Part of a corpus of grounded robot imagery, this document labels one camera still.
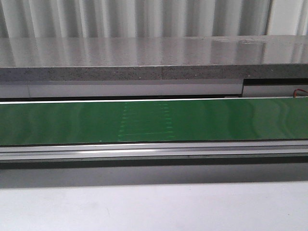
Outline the green conveyor belt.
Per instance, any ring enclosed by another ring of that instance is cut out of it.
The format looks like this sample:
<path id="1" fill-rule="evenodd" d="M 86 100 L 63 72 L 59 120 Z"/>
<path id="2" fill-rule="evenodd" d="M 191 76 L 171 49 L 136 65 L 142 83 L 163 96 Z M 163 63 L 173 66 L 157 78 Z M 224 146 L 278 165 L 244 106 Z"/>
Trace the green conveyor belt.
<path id="1" fill-rule="evenodd" d="M 3 103 L 1 146 L 297 140 L 307 98 Z"/>

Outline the grey speckled stone counter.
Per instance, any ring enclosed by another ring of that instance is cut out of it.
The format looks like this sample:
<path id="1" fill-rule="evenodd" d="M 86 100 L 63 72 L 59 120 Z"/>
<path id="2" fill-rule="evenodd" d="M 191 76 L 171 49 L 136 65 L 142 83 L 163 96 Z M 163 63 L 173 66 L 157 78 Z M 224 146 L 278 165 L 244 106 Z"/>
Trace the grey speckled stone counter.
<path id="1" fill-rule="evenodd" d="M 0 98 L 291 97 L 307 36 L 3 38 Z"/>

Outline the white pleated curtain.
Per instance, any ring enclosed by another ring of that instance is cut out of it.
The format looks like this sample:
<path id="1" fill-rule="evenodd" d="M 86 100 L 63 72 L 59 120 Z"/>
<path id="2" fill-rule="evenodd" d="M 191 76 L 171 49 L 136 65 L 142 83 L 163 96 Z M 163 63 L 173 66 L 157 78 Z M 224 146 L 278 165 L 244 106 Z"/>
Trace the white pleated curtain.
<path id="1" fill-rule="evenodd" d="M 3 38 L 306 35 L 305 0 L 3 0 Z"/>

